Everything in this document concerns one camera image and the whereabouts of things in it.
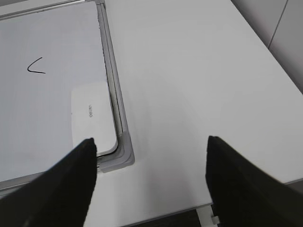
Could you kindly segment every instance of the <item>white desk surface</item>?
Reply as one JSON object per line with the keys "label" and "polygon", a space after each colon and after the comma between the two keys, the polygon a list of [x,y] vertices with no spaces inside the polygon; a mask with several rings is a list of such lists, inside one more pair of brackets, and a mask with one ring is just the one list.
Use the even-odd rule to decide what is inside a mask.
{"label": "white desk surface", "polygon": [[85,227],[211,202],[207,137],[282,182],[303,177],[303,97],[228,0],[107,0],[136,162],[99,174]]}

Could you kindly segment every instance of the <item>handwritten mark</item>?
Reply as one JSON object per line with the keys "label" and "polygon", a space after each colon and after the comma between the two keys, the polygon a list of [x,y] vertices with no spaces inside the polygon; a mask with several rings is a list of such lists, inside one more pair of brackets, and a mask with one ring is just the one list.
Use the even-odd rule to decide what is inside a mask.
{"label": "handwritten mark", "polygon": [[29,69],[29,67],[31,67],[33,64],[35,64],[35,63],[36,63],[37,61],[39,61],[40,59],[42,59],[42,57],[41,57],[41,58],[38,58],[36,61],[34,61],[33,63],[31,63],[31,64],[28,66],[27,71],[29,71],[29,72],[34,72],[34,73],[43,73],[43,74],[45,74],[45,72],[32,71],[32,70]]}

